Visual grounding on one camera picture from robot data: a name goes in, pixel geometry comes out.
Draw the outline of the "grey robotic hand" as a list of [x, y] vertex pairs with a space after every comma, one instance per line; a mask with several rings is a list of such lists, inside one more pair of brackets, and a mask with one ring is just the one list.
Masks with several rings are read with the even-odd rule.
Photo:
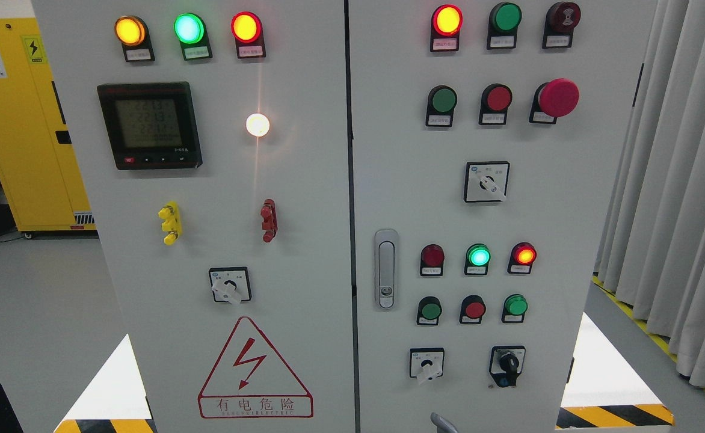
[[436, 412], [432, 412], [429, 419], [435, 426], [437, 433], [459, 433], [454, 424]]

